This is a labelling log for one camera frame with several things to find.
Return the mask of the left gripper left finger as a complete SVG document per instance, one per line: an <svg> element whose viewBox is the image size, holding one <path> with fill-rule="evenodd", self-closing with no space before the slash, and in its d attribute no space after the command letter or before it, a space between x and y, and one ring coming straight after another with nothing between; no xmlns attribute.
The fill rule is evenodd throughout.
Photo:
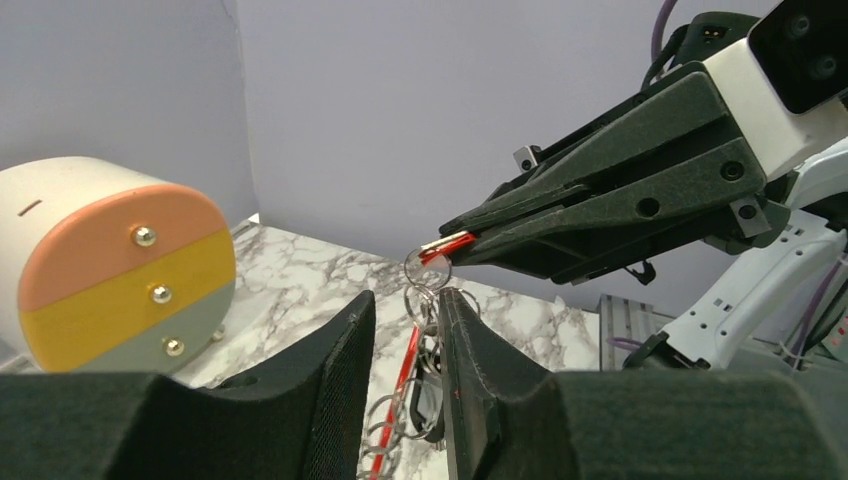
<svg viewBox="0 0 848 480"><path fill-rule="evenodd" d="M352 479L376 325L363 291L222 382L151 373L5 375L5 479Z"/></svg>

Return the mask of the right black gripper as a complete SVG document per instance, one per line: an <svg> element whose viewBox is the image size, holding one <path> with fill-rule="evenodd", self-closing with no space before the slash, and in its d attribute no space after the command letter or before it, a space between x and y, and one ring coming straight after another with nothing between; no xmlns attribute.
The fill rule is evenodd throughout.
<svg viewBox="0 0 848 480"><path fill-rule="evenodd" d="M742 140L717 147L736 130L705 65L688 63L542 150L439 232L478 234L451 254L456 266L557 284L702 239L729 255L765 248L788 224L795 176L766 185Z"/></svg>

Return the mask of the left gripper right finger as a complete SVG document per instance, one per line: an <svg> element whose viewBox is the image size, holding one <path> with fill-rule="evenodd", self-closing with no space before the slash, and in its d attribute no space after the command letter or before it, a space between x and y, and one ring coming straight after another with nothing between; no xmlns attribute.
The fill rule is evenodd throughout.
<svg viewBox="0 0 848 480"><path fill-rule="evenodd" d="M775 374L552 372L438 297L453 479L843 479L847 454Z"/></svg>

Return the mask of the black head silver key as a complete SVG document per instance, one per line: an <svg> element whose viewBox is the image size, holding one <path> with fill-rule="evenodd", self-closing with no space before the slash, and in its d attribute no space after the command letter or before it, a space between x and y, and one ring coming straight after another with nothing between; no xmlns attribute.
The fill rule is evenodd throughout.
<svg viewBox="0 0 848 480"><path fill-rule="evenodd" d="M441 358L436 347L423 347L415 363L408 415L411 439L438 444L444 439Z"/></svg>

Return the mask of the red round key tag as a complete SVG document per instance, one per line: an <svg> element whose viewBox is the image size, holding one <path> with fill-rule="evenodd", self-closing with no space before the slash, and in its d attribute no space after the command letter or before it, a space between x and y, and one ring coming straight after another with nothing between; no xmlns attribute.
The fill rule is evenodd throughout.
<svg viewBox="0 0 848 480"><path fill-rule="evenodd" d="M363 466L359 477L362 479L390 479L395 449L403 438L405 427L402 425L403 409L407 388L418 358L421 330L412 329L406 353L398 372L395 387L390 394L375 401L367 411L367 425L363 433L365 442L360 458L370 460L369 466Z"/></svg>

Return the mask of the silver spiral keyring holder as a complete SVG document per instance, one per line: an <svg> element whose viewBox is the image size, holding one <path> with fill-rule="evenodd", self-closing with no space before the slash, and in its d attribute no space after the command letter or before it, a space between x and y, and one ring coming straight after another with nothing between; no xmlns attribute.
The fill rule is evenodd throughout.
<svg viewBox="0 0 848 480"><path fill-rule="evenodd" d="M366 408L358 479L394 478L405 442L447 449L438 295L411 284L403 300L412 333L393 390Z"/></svg>

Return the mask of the red oval key tag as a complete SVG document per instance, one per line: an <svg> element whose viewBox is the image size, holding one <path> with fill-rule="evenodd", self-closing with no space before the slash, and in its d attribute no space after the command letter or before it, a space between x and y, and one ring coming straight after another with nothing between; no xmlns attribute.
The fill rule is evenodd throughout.
<svg viewBox="0 0 848 480"><path fill-rule="evenodd" d="M421 246L417 258L422 265L427 265L436 257L447 257L452 252L473 244L476 239L473 233L460 231Z"/></svg>

